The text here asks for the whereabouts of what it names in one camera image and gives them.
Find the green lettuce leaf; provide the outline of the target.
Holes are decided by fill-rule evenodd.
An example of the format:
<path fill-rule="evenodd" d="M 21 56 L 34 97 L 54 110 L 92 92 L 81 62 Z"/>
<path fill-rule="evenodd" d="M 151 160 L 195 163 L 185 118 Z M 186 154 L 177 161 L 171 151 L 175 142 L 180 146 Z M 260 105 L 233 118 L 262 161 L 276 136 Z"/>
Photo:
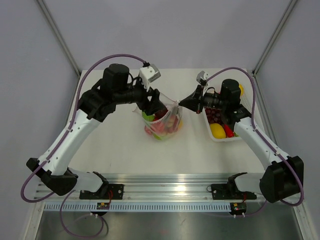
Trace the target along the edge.
<path fill-rule="evenodd" d="M 145 112 L 141 112 L 141 116 L 142 118 L 147 121 L 147 122 L 153 122 L 154 119 L 155 119 L 155 116 L 152 114 L 152 115 L 147 115 Z"/>

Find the clear pink zip top bag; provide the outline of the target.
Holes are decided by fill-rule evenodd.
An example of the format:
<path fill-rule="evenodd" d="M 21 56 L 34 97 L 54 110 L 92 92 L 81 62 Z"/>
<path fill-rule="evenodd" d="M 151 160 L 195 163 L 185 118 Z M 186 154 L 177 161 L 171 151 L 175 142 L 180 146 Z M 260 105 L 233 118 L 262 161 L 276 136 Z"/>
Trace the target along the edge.
<path fill-rule="evenodd" d="M 133 111 L 144 124 L 145 133 L 159 141 L 167 140 L 175 135 L 183 126 L 183 109 L 175 104 L 175 100 L 170 99 L 163 93 L 160 93 L 160 100 L 166 106 L 166 111 L 159 111 L 154 115 L 154 121 L 145 121 L 142 118 L 142 111 L 136 107 Z"/>

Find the white plastic fruit basket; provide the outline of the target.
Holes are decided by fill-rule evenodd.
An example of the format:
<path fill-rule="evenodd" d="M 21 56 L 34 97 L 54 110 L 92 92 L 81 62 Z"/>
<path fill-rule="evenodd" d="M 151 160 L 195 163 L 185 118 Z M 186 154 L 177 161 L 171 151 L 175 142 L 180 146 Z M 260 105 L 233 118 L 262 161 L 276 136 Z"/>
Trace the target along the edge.
<path fill-rule="evenodd" d="M 208 92 L 208 93 L 220 93 L 219 91 L 216 92 L 216 88 L 214 86 L 206 86 L 204 88 L 204 92 Z M 251 113 L 252 112 L 252 104 L 249 102 L 248 98 L 246 97 L 245 93 L 243 96 L 240 96 L 240 103 Z M 214 142 L 232 142 L 232 141 L 236 141 L 236 140 L 242 140 L 241 137 L 239 135 L 237 135 L 235 132 L 235 136 L 231 137 L 231 138 L 223 138 L 223 139 L 217 139 L 214 138 L 212 133 L 211 133 L 211 129 L 210 129 L 210 124 L 208 123 L 207 117 L 206 117 L 206 113 L 205 113 L 205 108 L 203 108 L 202 114 L 204 116 L 204 121 L 207 127 L 207 131 L 209 134 L 209 137 L 214 141 Z"/>

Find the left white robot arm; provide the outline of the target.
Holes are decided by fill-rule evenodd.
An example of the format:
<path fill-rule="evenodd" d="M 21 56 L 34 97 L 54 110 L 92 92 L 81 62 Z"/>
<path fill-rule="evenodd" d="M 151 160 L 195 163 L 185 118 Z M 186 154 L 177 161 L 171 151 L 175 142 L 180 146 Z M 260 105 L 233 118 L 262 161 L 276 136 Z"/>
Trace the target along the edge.
<path fill-rule="evenodd" d="M 30 158 L 26 166 L 58 196 L 75 190 L 83 191 L 88 199 L 110 196 L 109 182 L 102 174 L 76 171 L 69 164 L 86 138 L 118 105 L 137 104 L 148 115 L 166 109 L 160 101 L 159 90 L 150 87 L 160 76 L 155 65 L 146 63 L 138 76 L 128 82 L 129 68 L 111 64 L 91 89 L 77 95 L 69 124 L 48 150 L 39 158 Z"/>

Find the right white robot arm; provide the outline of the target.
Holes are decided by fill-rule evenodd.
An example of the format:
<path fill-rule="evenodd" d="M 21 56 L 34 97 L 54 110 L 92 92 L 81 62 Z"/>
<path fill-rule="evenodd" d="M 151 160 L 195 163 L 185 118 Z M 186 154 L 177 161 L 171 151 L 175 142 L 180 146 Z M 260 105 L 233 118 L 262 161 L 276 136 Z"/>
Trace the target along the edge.
<path fill-rule="evenodd" d="M 227 193 L 239 198 L 243 193 L 262 195 L 275 203 L 295 194 L 296 206 L 304 200 L 304 162 L 299 156 L 289 156 L 281 150 L 253 119 L 253 112 L 241 104 L 241 89 L 234 79 L 222 81 L 220 92 L 207 93 L 199 84 L 195 91 L 179 102 L 181 107 L 197 114 L 204 108 L 219 110 L 222 122 L 235 132 L 261 162 L 264 173 L 238 173 L 228 178 Z"/>

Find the yellow lemon top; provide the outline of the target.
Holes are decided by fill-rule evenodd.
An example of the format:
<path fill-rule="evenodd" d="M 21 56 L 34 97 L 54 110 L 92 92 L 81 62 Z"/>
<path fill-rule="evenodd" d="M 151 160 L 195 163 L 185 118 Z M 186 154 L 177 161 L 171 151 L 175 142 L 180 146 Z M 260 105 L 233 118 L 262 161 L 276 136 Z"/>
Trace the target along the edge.
<path fill-rule="evenodd" d="M 238 85 L 239 86 L 239 89 L 240 89 L 240 96 L 242 97 L 245 93 L 245 90 L 243 88 L 243 86 L 241 84 Z"/>

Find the yellow mango upper left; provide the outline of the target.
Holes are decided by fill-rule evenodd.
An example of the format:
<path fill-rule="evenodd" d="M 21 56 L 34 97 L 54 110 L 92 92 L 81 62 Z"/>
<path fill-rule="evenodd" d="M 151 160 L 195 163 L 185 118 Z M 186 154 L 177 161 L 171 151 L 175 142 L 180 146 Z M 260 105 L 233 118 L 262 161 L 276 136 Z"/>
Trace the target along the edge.
<path fill-rule="evenodd" d="M 209 125 L 212 136 L 216 139 L 225 139 L 227 137 L 224 128 L 218 123 L 211 123 Z"/>

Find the red chili pepper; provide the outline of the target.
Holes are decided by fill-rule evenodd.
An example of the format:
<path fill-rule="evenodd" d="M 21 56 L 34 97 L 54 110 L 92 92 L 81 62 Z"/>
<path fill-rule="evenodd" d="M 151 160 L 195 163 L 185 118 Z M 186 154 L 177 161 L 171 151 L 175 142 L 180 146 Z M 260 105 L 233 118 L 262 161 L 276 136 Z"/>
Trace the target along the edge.
<path fill-rule="evenodd" d="M 233 138 L 235 136 L 235 133 L 231 130 L 231 128 L 228 125 L 224 124 L 223 128 L 227 138 Z"/>

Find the left small circuit board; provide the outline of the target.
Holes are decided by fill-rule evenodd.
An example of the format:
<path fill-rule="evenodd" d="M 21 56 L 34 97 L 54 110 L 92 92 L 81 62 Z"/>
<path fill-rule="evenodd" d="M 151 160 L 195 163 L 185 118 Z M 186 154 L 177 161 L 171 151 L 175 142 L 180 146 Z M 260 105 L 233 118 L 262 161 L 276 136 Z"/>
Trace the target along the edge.
<path fill-rule="evenodd" d="M 98 202 L 97 209 L 108 210 L 110 208 L 110 204 L 106 202 Z"/>

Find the small circuit board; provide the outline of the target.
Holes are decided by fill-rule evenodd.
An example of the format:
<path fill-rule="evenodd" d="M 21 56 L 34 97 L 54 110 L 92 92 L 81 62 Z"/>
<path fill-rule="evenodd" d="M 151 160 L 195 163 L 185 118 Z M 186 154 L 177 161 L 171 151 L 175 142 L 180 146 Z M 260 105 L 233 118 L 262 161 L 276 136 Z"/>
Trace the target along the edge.
<path fill-rule="evenodd" d="M 108 210 L 110 208 L 110 204 L 106 202 L 98 202 L 97 209 Z"/>
<path fill-rule="evenodd" d="M 233 216 L 244 216 L 247 212 L 246 202 L 230 203 L 230 214 Z"/>

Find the right small circuit board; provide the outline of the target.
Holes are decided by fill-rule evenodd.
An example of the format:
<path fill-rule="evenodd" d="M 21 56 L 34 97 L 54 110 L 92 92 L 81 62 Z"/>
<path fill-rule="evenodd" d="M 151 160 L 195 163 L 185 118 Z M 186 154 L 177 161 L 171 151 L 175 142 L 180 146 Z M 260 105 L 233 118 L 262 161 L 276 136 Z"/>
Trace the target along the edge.
<path fill-rule="evenodd" d="M 230 214 L 233 216 L 244 216 L 247 212 L 246 202 L 230 203 Z"/>

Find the aluminium mounting rail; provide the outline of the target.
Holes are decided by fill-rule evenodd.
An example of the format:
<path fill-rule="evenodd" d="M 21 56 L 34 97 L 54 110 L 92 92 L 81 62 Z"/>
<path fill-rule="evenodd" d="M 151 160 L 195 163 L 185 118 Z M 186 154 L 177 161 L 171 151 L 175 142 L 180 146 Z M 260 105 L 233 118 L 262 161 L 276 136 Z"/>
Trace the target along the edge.
<path fill-rule="evenodd" d="M 122 200 L 82 200 L 75 190 L 69 200 L 112 202 L 238 202 L 241 200 L 213 200 L 211 184 L 230 184 L 241 192 L 265 197 L 255 187 L 260 186 L 260 173 L 200 173 L 200 174 L 105 174 L 107 184 L 123 184 Z"/>

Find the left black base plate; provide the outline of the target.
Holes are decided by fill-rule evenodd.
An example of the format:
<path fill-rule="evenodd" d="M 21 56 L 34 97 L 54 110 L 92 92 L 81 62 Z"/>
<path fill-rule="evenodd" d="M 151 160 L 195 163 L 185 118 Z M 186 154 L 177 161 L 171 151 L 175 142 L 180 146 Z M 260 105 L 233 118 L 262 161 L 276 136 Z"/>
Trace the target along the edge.
<path fill-rule="evenodd" d="M 79 194 L 80 200 L 122 200 L 124 194 L 123 184 L 108 183 L 102 185 L 98 191 L 90 192 L 82 190 Z"/>

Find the right aluminium frame post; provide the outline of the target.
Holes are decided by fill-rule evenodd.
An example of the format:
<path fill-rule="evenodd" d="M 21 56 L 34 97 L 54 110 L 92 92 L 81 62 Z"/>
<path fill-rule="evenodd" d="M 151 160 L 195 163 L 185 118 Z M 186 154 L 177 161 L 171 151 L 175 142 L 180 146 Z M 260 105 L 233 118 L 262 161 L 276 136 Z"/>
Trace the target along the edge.
<path fill-rule="evenodd" d="M 274 28 L 266 46 L 264 47 L 257 63 L 255 64 L 254 68 L 252 69 L 252 74 L 256 77 L 261 70 L 263 64 L 268 58 L 268 55 L 271 53 L 271 50 L 275 46 L 277 40 L 279 39 L 282 31 L 284 30 L 287 22 L 289 21 L 293 11 L 297 7 L 299 0 L 290 0 L 288 5 L 286 6 L 285 10 L 283 11 L 276 27 Z"/>

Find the aluminium frame post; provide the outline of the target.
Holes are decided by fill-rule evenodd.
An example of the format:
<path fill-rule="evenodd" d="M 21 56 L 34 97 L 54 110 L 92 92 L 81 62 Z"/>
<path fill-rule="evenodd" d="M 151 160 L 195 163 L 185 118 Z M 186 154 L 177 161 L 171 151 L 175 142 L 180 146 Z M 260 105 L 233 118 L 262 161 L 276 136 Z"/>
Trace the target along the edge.
<path fill-rule="evenodd" d="M 45 0 L 35 0 L 35 3 L 37 4 L 40 12 L 42 13 L 45 21 L 47 22 L 53 36 L 55 37 L 59 47 L 61 48 L 63 54 L 65 55 L 68 63 L 70 64 L 71 68 L 73 69 L 75 75 L 79 79 L 81 77 L 81 69 L 79 65 L 77 64 L 73 54 L 70 51 L 70 48 L 68 47 L 47 3 Z"/>
<path fill-rule="evenodd" d="M 256 77 L 261 70 L 263 64 L 268 58 L 268 55 L 271 53 L 271 50 L 275 46 L 277 40 L 279 39 L 282 31 L 284 30 L 287 22 L 289 21 L 293 11 L 297 7 L 299 0 L 290 0 L 288 5 L 286 6 L 285 10 L 283 11 L 276 27 L 274 28 L 266 46 L 264 47 L 257 63 L 255 64 L 254 68 L 252 69 L 252 74 Z"/>

